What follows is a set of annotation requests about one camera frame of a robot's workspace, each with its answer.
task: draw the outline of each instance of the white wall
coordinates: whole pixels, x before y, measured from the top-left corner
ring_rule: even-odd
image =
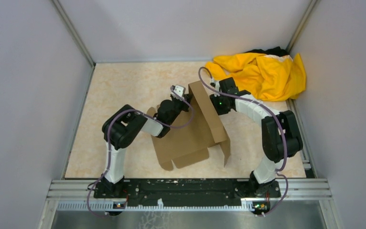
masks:
[[[0,229],[36,228],[90,66],[48,0],[0,0]]]
[[[96,62],[208,60],[285,48],[309,0],[61,0]]]
[[[321,1],[297,52],[307,89],[296,103],[318,173],[345,228],[366,228],[366,1]]]

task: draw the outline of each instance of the yellow fabric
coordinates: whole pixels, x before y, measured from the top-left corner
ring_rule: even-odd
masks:
[[[289,56],[260,53],[216,56],[205,67],[210,70],[214,79],[232,77],[239,90],[247,90],[256,99],[263,101],[296,99],[306,87],[306,73],[299,54],[294,61]]]

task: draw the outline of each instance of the beige table surface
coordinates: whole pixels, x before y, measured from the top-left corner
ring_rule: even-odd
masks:
[[[170,86],[198,80],[205,62],[137,62],[97,64],[82,112],[65,177],[99,177],[105,168],[106,145],[102,125],[125,104],[146,112],[168,99]],[[287,110],[285,102],[266,102]],[[151,136],[139,133],[128,147],[124,162],[126,178],[248,178],[264,156],[261,128],[244,114],[220,116],[231,138],[231,156],[224,167],[219,146],[209,148],[210,157],[173,171],[163,170],[157,161]],[[290,158],[283,174],[305,177],[300,154]]]

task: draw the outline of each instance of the unfolded cardboard box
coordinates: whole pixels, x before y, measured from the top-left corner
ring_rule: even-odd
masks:
[[[192,122],[181,129],[170,129],[163,138],[152,137],[159,164],[165,170],[183,168],[208,159],[208,148],[219,145],[224,154],[224,166],[231,155],[231,140],[211,100],[200,81],[189,84],[190,102],[194,109]],[[172,125],[180,126],[190,120],[191,113],[181,112]],[[147,114],[154,115],[151,107]]]

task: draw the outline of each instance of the black fabric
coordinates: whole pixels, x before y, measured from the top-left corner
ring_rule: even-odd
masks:
[[[275,56],[287,56],[287,55],[289,55],[289,53],[286,50],[280,48],[280,46],[277,46],[273,49],[268,49],[266,51],[264,51],[263,49],[253,49],[253,50],[247,51],[245,53],[248,53],[248,52],[263,53],[263,54],[266,54],[266,55],[275,55]]]

